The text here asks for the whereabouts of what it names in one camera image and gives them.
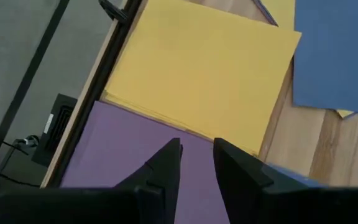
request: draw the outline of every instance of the wooden surface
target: wooden surface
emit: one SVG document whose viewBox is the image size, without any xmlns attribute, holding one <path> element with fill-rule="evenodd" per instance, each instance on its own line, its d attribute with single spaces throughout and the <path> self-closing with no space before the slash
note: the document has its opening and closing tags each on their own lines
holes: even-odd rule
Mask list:
<svg viewBox="0 0 358 224">
<path fill-rule="evenodd" d="M 189 1 L 267 22 L 252 0 Z M 138 18 L 145 2 L 140 8 Z M 358 185 L 358 115 L 342 120 L 334 111 L 293 107 L 292 67 L 291 63 L 272 112 L 259 158 L 267 163 L 308 175 L 323 184 Z M 94 70 L 90 73 L 88 80 L 91 79 L 93 73 Z M 83 93 L 88 87 L 89 83 L 87 82 Z M 78 107 L 82 103 L 83 93 L 48 169 L 43 186 L 47 183 L 51 171 L 55 167 L 56 159 L 62 151 L 62 145 L 72 126 L 73 117 L 76 116 Z"/>
</svg>

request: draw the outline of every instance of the stack of paper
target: stack of paper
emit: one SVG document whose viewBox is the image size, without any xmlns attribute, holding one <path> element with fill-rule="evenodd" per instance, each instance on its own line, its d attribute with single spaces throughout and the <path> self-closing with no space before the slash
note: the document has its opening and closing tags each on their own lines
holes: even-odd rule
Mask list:
<svg viewBox="0 0 358 224">
<path fill-rule="evenodd" d="M 105 99 L 257 155 L 299 38 L 190 2 L 149 0 Z"/>
<path fill-rule="evenodd" d="M 295 23 L 295 0 L 282 0 L 282 1 L 254 0 L 254 2 L 256 3 L 256 5 L 259 6 L 261 11 L 265 14 L 266 18 L 272 24 L 276 24 L 279 27 L 286 28 L 286 29 L 291 29 L 291 30 L 294 28 L 294 23 Z M 302 12 L 298 11 L 298 15 L 304 15 L 304 14 Z M 299 29 L 300 29 L 300 31 L 304 32 L 303 27 L 299 27 Z M 336 110 L 336 111 L 343 118 L 354 114 L 354 112 L 348 111 L 348 110 Z"/>
<path fill-rule="evenodd" d="M 93 105 L 62 187 L 114 187 L 172 138 L 183 145 L 175 223 L 229 224 L 211 142 L 100 102 Z"/>
</svg>

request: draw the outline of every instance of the paper sheet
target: paper sheet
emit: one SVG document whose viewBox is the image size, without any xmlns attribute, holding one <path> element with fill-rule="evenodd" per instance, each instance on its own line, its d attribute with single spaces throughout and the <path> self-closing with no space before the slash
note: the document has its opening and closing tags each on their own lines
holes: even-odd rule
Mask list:
<svg viewBox="0 0 358 224">
<path fill-rule="evenodd" d="M 299 38 L 190 2 L 149 0 L 105 92 L 257 155 Z"/>
<path fill-rule="evenodd" d="M 211 142 L 97 101 L 62 187 L 114 187 L 172 138 L 180 138 L 183 145 L 175 223 L 230 224 Z"/>
<path fill-rule="evenodd" d="M 358 112 L 358 2 L 296 1 L 294 104 Z"/>
<path fill-rule="evenodd" d="M 281 28 L 294 29 L 295 23 L 295 0 L 254 0 L 256 5 L 272 23 Z M 348 110 L 336 110 L 342 118 L 355 113 Z"/>
</svg>

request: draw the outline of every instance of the black object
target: black object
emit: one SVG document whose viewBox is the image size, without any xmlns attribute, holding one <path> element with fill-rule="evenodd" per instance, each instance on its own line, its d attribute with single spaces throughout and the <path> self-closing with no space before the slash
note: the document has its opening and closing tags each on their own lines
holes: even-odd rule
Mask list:
<svg viewBox="0 0 358 224">
<path fill-rule="evenodd" d="M 358 223 L 358 188 L 309 188 L 223 139 L 213 151 L 231 224 Z"/>
<path fill-rule="evenodd" d="M 13 148 L 13 149 L 18 150 L 19 152 L 21 152 L 21 153 L 23 153 L 23 154 L 25 154 L 25 155 L 27 155 L 27 156 L 29 155 L 28 152 L 23 151 L 21 148 L 16 147 L 14 144 L 9 144 L 9 143 L 6 142 L 6 141 L 3 141 L 2 143 L 5 144 L 5 145 L 7 145 L 7 146 L 10 146 L 10 147 Z"/>
<path fill-rule="evenodd" d="M 19 180 L 15 180 L 15 179 L 8 177 L 7 175 L 2 174 L 2 173 L 0 173 L 0 177 L 2 177 L 3 179 L 9 180 L 15 184 L 21 184 L 21 185 L 26 185 L 26 186 L 30 186 L 30 187 L 38 187 L 38 188 L 40 187 L 40 185 L 37 185 L 37 184 L 30 184 L 30 183 L 22 182 Z"/>
<path fill-rule="evenodd" d="M 1 161 L 0 172 L 3 172 L 16 149 L 20 149 L 22 152 L 25 152 L 26 155 L 29 155 L 29 152 L 34 151 L 38 143 L 39 138 L 34 135 L 27 136 L 25 139 L 15 139 L 12 143 L 12 147 L 8 150 L 4 159 Z"/>
<path fill-rule="evenodd" d="M 127 15 L 128 19 L 126 22 L 118 22 L 114 32 L 112 33 L 110 41 L 89 85 L 88 91 L 86 92 L 84 100 L 78 110 L 73 127 L 68 134 L 62 153 L 60 153 L 52 174 L 48 179 L 47 187 L 60 186 L 60 182 L 65 174 L 70 158 L 74 153 L 78 141 L 80 140 L 82 131 L 84 130 L 86 121 L 88 120 L 88 116 L 92 110 L 93 102 L 95 100 L 99 100 L 102 95 L 104 87 L 106 86 L 111 74 L 111 70 L 116 63 L 119 52 L 122 49 L 141 2 L 142 0 L 128 0 L 123 10 L 123 13 Z"/>
<path fill-rule="evenodd" d="M 37 189 L 0 197 L 0 223 L 173 224 L 182 146 L 172 139 L 112 189 Z"/>
<path fill-rule="evenodd" d="M 128 20 L 127 15 L 111 4 L 108 0 L 99 0 L 100 6 L 106 11 L 110 19 L 117 19 L 121 23 L 125 23 Z"/>
<path fill-rule="evenodd" d="M 56 31 L 60 19 L 62 18 L 63 13 L 66 10 L 68 2 L 69 0 L 60 0 L 55 12 L 52 15 L 52 18 L 49 21 L 49 24 L 44 32 L 44 35 L 41 38 L 40 44 L 38 45 L 37 50 L 35 51 L 35 54 L 32 57 L 31 62 L 27 67 L 27 70 L 25 71 L 23 79 L 13 97 L 13 100 L 11 101 L 11 104 L 9 105 L 7 111 L 5 112 L 5 115 L 0 124 L 0 147 L 6 137 L 9 128 L 11 127 L 13 119 L 15 118 L 20 105 L 23 102 L 25 94 L 27 93 L 27 90 L 30 87 L 31 81 L 34 78 L 36 71 L 38 70 L 42 58 L 44 57 L 44 54 L 47 51 L 49 43 Z"/>
<path fill-rule="evenodd" d="M 77 100 L 58 94 L 32 161 L 49 166 Z"/>
</svg>

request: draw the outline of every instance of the wire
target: wire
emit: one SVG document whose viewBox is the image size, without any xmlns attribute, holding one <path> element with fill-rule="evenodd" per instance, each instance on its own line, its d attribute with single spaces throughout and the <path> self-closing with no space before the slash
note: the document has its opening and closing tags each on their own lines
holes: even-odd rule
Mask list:
<svg viewBox="0 0 358 224">
<path fill-rule="evenodd" d="M 18 147 L 16 147 L 16 146 L 13 146 L 12 144 L 9 144 L 9 143 L 6 143 L 6 142 L 4 142 L 4 141 L 2 141 L 2 143 L 3 144 L 5 144 L 5 145 L 7 145 L 7 146 L 11 146 L 12 148 L 14 148 L 14 149 L 17 149 L 18 151 L 20 151 L 21 153 L 23 153 L 23 154 L 25 154 L 25 155 L 29 155 L 27 152 L 25 152 L 23 149 L 20 149 L 20 148 L 18 148 Z"/>
<path fill-rule="evenodd" d="M 0 173 L 0 177 L 4 178 L 4 179 L 7 179 L 7 180 L 10 180 L 12 181 L 13 183 L 16 183 L 16 184 L 22 184 L 22 185 L 27 185 L 27 186 L 31 186 L 31 187 L 40 187 L 40 185 L 36 185 L 36 184 L 29 184 L 29 183 L 25 183 L 25 182 L 21 182 L 21 181 L 18 181 L 18 180 L 15 180 L 15 179 L 12 179 L 2 173 Z"/>
</svg>

